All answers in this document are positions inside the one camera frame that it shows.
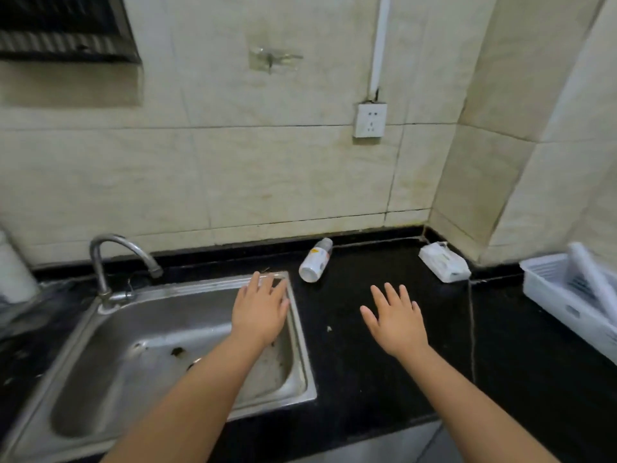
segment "faucet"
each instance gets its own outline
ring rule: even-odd
[[[90,241],[90,259],[92,260],[94,272],[96,273],[96,280],[99,285],[99,297],[101,298],[101,302],[103,303],[103,307],[105,309],[110,307],[110,303],[128,301],[131,297],[127,293],[112,293],[112,290],[107,283],[107,276],[105,276],[103,260],[101,258],[101,244],[103,242],[116,242],[117,244],[128,248],[143,260],[148,267],[148,272],[150,272],[150,276],[152,278],[160,278],[163,275],[163,268],[158,265],[156,260],[152,258],[148,252],[130,240],[116,234],[101,234],[96,236],[92,239],[92,241]]]

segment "black countertop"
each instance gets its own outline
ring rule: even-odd
[[[165,259],[165,275],[157,284],[287,270],[317,383],[312,402],[228,423],[211,461],[285,461],[437,419],[360,316],[360,305],[372,306],[370,285],[386,281],[408,287],[436,351],[475,378],[562,461],[617,459],[610,426],[602,427],[617,412],[617,367],[524,297],[520,277],[505,284],[442,284],[418,258],[422,242],[405,238],[335,246],[322,279],[310,285],[297,275],[307,244],[312,241],[287,246],[294,251],[279,247],[271,250],[276,254],[248,256],[254,254],[249,251],[189,266],[174,261],[185,265],[199,257]],[[126,274],[121,264],[114,265],[119,273],[111,282],[121,286]],[[124,267],[129,272],[135,264]],[[5,331],[0,437],[95,294],[92,278],[55,284],[37,308]]]

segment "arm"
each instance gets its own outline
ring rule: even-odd
[[[468,463],[556,463],[537,440],[493,400],[477,389],[428,345],[422,313],[409,299],[385,285],[386,297],[371,292],[379,320],[366,306],[360,311],[377,343],[405,367],[440,415]]]
[[[104,463],[204,463],[217,442],[244,379],[285,323],[286,281],[258,286],[255,272],[238,291],[231,334],[191,367],[103,459]]]

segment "hand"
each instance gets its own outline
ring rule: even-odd
[[[238,338],[255,340],[264,349],[281,332],[289,299],[283,300],[287,280],[272,289],[274,276],[268,275],[259,286],[259,272],[253,273],[249,284],[237,292],[231,313],[231,333]]]
[[[371,286],[379,320],[366,305],[360,307],[366,326],[375,341],[391,356],[400,359],[403,354],[422,354],[428,347],[428,339],[420,307],[409,299],[404,285],[399,287],[400,297],[390,283],[384,287],[387,300],[377,286]]]

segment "sink rim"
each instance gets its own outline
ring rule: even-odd
[[[273,274],[275,279],[289,280],[289,273],[287,271],[262,273],[261,278],[264,278],[267,274]],[[66,437],[54,432],[50,421],[51,410],[58,400],[59,394],[66,384],[69,374],[73,370],[74,365],[83,353],[90,337],[96,329],[107,320],[108,316],[113,315],[114,312],[144,301],[147,302],[155,299],[190,295],[194,293],[240,288],[245,285],[250,278],[251,275],[240,275],[146,287],[135,291],[138,296],[134,301],[111,311],[103,311],[101,309],[100,299],[98,297],[95,298],[88,310],[83,314],[78,325],[67,338],[57,358],[42,377],[40,383],[35,388],[27,404],[24,406],[7,434],[3,443],[0,463],[14,461],[52,463],[82,458],[106,452],[111,449],[119,436],[93,433],[83,437]],[[292,369],[297,367],[301,369],[300,372],[304,375],[306,388],[304,392],[296,396],[274,399],[263,403],[249,403],[242,407],[232,409],[227,419],[228,421],[282,409],[289,405],[304,403],[317,398],[317,387],[313,377],[304,332],[298,315],[291,283],[288,283],[287,295],[290,300],[287,325],[291,336],[292,353],[294,357],[296,357],[296,355],[298,356],[297,360],[294,359]],[[27,432],[31,424],[35,427],[35,429],[30,432],[32,435]],[[35,451],[24,452],[27,447],[23,446],[23,441],[28,443],[27,439],[25,440],[24,437],[30,437],[30,440],[32,440],[32,437],[43,437],[51,439],[52,443],[47,446],[43,444],[42,448]]]

